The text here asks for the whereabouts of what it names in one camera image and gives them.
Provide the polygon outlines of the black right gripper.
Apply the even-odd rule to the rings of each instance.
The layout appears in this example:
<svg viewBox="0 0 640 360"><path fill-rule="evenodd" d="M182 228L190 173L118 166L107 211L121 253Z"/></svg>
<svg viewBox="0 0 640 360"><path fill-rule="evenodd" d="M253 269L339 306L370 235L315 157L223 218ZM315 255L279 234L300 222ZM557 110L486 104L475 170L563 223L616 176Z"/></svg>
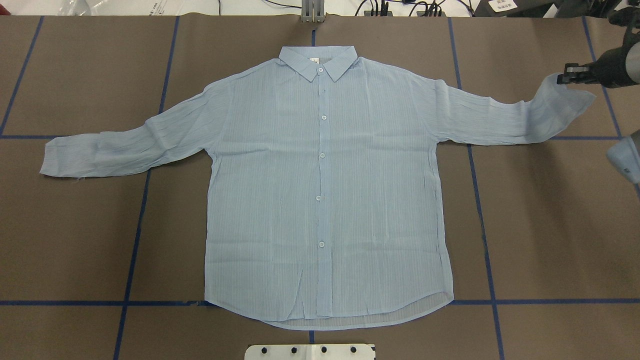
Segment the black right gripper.
<svg viewBox="0 0 640 360"><path fill-rule="evenodd" d="M597 62L588 64L566 63L565 76L557 76L557 84L601 85L602 66Z"/></svg>

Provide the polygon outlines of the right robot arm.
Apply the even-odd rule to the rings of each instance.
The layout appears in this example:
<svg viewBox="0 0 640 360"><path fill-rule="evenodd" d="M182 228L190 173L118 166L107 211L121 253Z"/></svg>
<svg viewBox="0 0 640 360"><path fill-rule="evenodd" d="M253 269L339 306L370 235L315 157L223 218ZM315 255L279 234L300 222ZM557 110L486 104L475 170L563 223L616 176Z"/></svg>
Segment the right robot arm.
<svg viewBox="0 0 640 360"><path fill-rule="evenodd" d="M639 7L614 10L610 24L624 27L622 44L605 51L599 59L587 64L567 63L557 76L557 84L596 84L607 89L630 87L640 83ZM611 165L626 180L640 182L640 132L623 137L606 152Z"/></svg>

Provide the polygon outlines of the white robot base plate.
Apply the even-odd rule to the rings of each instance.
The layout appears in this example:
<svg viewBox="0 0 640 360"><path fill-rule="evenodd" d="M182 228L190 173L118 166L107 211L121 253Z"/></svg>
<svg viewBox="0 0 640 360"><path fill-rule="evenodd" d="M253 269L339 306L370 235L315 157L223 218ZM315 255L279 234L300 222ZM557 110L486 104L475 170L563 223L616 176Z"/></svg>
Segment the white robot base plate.
<svg viewBox="0 0 640 360"><path fill-rule="evenodd" d="M374 344L264 344L251 345L245 360L376 360Z"/></svg>

